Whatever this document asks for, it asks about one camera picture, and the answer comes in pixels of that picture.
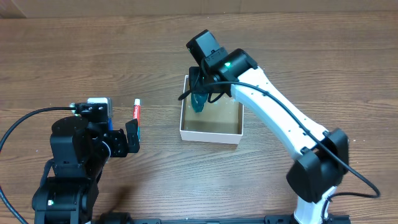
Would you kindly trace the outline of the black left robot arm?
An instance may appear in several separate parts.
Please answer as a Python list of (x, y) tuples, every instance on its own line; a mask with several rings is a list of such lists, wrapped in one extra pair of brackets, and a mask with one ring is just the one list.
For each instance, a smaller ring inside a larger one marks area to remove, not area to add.
[(138, 121), (127, 122), (125, 129), (110, 130), (104, 121), (66, 117), (52, 125), (50, 146), (53, 158), (47, 161), (32, 198), (35, 223), (89, 223), (108, 159), (139, 150)]

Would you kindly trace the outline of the teal Listerine mouthwash bottle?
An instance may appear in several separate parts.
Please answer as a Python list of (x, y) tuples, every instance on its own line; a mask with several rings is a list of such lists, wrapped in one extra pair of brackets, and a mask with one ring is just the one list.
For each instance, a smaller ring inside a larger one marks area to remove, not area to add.
[(207, 93), (192, 93), (191, 94), (191, 104), (194, 112), (200, 113), (203, 111), (204, 105), (207, 102)]

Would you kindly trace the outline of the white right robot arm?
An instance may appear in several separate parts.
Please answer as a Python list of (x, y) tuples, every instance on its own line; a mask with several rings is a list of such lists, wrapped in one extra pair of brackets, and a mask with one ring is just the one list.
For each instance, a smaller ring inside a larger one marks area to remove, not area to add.
[(327, 212), (331, 196), (347, 173), (348, 137), (329, 132), (298, 110), (244, 50), (189, 47), (198, 66), (190, 69), (190, 93), (226, 93), (252, 110), (287, 148), (294, 164), (287, 182), (297, 194), (292, 215), (271, 215), (266, 223), (350, 223)]

